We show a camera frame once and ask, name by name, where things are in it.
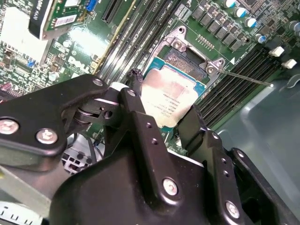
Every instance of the blue connector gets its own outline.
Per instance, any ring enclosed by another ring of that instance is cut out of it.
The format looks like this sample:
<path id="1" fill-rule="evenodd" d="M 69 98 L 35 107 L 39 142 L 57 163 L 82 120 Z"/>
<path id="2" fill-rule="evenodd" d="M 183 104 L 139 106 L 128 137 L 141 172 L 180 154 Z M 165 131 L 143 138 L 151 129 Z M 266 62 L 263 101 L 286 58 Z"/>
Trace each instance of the blue connector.
<path id="1" fill-rule="evenodd" d="M 86 10 L 88 12 L 93 11 L 94 8 L 95 8 L 95 6 L 96 6 L 96 4 L 97 4 L 97 2 L 98 2 L 97 0 L 90 0 L 89 3 L 88 3 L 88 5 L 86 6 Z"/>

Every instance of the barcode label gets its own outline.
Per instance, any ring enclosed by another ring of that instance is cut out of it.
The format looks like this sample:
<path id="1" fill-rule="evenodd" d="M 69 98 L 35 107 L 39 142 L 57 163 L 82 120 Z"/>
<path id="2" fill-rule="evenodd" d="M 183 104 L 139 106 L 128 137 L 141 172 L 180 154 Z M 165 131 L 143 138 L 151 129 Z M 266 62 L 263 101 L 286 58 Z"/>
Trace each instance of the barcode label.
<path id="1" fill-rule="evenodd" d="M 68 15 L 62 18 L 58 18 L 55 23 L 55 27 L 65 25 L 67 23 L 72 23 L 76 20 L 77 15 Z"/>

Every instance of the gray metal panel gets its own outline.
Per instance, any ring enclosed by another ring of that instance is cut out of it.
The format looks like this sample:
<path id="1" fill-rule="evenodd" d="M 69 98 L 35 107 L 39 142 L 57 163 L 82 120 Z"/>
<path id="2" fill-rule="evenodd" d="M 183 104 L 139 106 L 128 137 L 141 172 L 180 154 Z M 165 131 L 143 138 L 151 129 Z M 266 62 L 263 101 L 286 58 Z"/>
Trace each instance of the gray metal panel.
<path id="1" fill-rule="evenodd" d="M 217 133 L 227 149 L 242 149 L 300 219 L 300 84 L 265 88 Z"/>

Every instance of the screw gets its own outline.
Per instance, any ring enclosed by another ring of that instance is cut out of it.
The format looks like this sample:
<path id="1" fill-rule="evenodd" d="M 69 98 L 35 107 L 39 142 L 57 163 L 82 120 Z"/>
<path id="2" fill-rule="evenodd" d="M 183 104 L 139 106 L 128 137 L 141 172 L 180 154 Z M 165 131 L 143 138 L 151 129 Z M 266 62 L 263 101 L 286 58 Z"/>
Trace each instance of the screw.
<path id="1" fill-rule="evenodd" d="M 128 90 L 127 93 L 131 96 L 136 96 L 136 93 L 133 90 Z"/>
<path id="2" fill-rule="evenodd" d="M 241 153 L 241 151 L 238 151 L 238 155 L 239 155 L 240 157 L 244 158 L 244 155 L 243 155 L 243 153 Z"/>
<path id="3" fill-rule="evenodd" d="M 211 67 L 207 68 L 207 72 L 209 74 L 212 74 L 214 72 L 214 68 L 211 68 Z"/>
<path id="4" fill-rule="evenodd" d="M 166 178 L 163 180 L 163 186 L 164 186 L 166 193 L 168 193 L 169 195 L 176 195 L 178 192 L 177 185 L 175 184 L 175 182 L 173 180 L 171 180 L 169 178 Z"/>
<path id="5" fill-rule="evenodd" d="M 19 129 L 19 124 L 13 120 L 0 120 L 0 134 L 11 135 Z"/>
<path id="6" fill-rule="evenodd" d="M 93 79 L 93 83 L 94 83 L 94 84 L 96 84 L 97 86 L 100 86 L 100 87 L 102 87 L 102 86 L 103 86 L 103 83 L 102 83 L 102 81 L 101 81 L 101 80 L 99 80 L 99 79 Z"/>
<path id="7" fill-rule="evenodd" d="M 182 47 L 181 42 L 180 42 L 180 41 L 176 41 L 176 42 L 174 43 L 174 47 L 175 47 L 176 49 L 180 49 L 180 48 Z"/>
<path id="8" fill-rule="evenodd" d="M 226 208 L 229 212 L 229 214 L 233 217 L 233 218 L 239 218 L 240 217 L 240 213 L 237 209 L 237 207 L 232 203 L 232 202 L 226 202 Z"/>
<path id="9" fill-rule="evenodd" d="M 44 128 L 37 132 L 37 140 L 42 144 L 53 144 L 57 141 L 58 137 L 54 130 Z"/>
<path id="10" fill-rule="evenodd" d="M 219 136 L 218 136 L 215 132 L 212 133 L 212 136 L 213 136 L 215 139 L 219 139 Z"/>

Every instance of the pci slot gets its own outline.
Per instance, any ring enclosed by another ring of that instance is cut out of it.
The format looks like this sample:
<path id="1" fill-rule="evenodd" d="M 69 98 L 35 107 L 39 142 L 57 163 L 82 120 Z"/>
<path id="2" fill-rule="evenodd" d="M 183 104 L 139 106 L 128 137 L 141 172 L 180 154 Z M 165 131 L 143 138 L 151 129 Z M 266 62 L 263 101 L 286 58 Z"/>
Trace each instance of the pci slot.
<path id="1" fill-rule="evenodd" d="M 111 0 L 102 16 L 102 20 L 106 23 L 111 23 L 118 9 L 120 8 L 122 0 Z"/>

